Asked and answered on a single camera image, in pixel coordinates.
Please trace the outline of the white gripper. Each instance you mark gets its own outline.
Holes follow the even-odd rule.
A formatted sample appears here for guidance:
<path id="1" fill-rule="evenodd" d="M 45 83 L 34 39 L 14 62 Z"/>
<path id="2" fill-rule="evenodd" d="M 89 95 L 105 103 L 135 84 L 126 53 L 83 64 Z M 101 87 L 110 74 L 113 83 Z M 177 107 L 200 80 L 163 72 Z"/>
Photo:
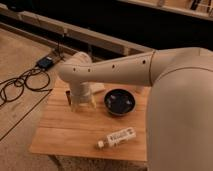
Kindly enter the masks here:
<path id="1" fill-rule="evenodd" d="M 81 103 L 89 103 L 91 108 L 96 109 L 97 104 L 93 99 L 91 86 L 88 82 L 85 83 L 77 83 L 77 84 L 70 84 L 70 97 L 71 101 L 71 111 L 76 112 L 78 108 L 78 104 Z"/>

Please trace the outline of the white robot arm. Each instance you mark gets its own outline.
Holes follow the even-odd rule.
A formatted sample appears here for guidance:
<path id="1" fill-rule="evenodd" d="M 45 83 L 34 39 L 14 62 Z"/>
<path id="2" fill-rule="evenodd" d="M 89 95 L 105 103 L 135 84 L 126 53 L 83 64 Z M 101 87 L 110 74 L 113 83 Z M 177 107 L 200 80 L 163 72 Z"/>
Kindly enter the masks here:
<path id="1" fill-rule="evenodd" d="M 59 77 L 75 99 L 84 82 L 151 88 L 146 111 L 149 171 L 213 171 L 213 51 L 155 50 L 93 63 L 78 52 Z"/>

